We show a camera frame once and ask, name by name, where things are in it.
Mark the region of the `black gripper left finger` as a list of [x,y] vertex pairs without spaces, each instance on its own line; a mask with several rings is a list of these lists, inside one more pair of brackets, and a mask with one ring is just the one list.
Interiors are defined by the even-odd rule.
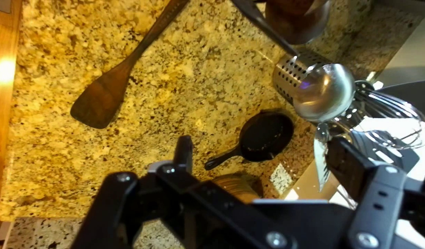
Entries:
[[144,177],[105,177],[72,249],[132,249],[145,223],[161,221],[185,249],[339,249],[353,212],[322,202],[243,203],[190,174],[193,144],[178,138],[171,160]]

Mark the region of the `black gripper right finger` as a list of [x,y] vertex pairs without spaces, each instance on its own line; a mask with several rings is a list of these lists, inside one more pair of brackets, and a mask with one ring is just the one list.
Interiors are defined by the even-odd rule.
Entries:
[[328,141],[327,167],[357,202],[348,221],[350,249],[408,249],[414,242],[396,234],[407,220],[425,238],[425,177],[414,180],[397,166],[374,163],[345,138]]

